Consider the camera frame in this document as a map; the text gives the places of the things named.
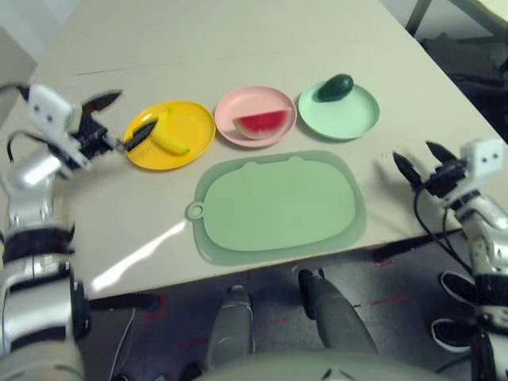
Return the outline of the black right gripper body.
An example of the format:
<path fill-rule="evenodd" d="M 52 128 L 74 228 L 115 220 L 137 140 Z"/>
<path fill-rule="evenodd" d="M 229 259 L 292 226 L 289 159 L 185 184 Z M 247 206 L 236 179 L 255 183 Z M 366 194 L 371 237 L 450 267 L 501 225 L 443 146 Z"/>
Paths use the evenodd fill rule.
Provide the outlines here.
<path fill-rule="evenodd" d="M 421 188 L 432 196 L 444 198 L 453 191 L 457 183 L 465 178 L 466 164 L 463 161 L 449 161 L 437 167 Z"/>

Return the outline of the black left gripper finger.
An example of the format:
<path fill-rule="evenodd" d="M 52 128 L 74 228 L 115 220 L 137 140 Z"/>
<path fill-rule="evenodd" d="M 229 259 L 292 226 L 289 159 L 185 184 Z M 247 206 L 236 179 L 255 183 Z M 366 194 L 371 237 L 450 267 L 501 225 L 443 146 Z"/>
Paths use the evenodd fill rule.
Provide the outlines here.
<path fill-rule="evenodd" d="M 158 118 L 152 119 L 151 121 L 145 122 L 142 126 L 136 129 L 132 136 L 123 142 L 123 148 L 125 151 L 132 151 L 134 148 L 142 144 L 149 138 L 153 129 L 156 127 Z"/>
<path fill-rule="evenodd" d="M 92 114 L 101 111 L 114 103 L 122 94 L 121 90 L 108 90 L 101 94 L 96 94 L 82 104 L 82 112 L 84 114 Z"/>

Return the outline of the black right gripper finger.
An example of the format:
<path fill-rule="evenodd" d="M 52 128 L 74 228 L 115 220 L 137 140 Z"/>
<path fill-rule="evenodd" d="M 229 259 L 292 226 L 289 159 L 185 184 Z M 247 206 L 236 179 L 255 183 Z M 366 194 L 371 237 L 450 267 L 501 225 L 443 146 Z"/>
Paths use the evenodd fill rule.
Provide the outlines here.
<path fill-rule="evenodd" d="M 408 181 L 412 189 L 418 189 L 421 186 L 421 176 L 414 169 L 413 164 L 403 155 L 394 152 L 393 158 L 399 172 Z"/>
<path fill-rule="evenodd" d="M 441 163 L 445 164 L 448 162 L 456 161 L 456 156 L 441 144 L 428 140 L 426 141 L 426 145 L 428 146 L 432 155 Z"/>

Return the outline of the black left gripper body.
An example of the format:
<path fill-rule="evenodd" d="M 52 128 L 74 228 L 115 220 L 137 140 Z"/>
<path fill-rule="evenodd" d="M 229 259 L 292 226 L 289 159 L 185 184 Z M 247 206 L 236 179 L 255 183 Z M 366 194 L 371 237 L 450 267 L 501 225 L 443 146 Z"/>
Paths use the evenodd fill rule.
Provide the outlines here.
<path fill-rule="evenodd" d="M 93 159 L 109 151 L 121 151 L 119 140 L 109 135 L 109 130 L 90 115 L 83 115 L 79 123 L 77 141 L 79 151 L 87 158 Z"/>

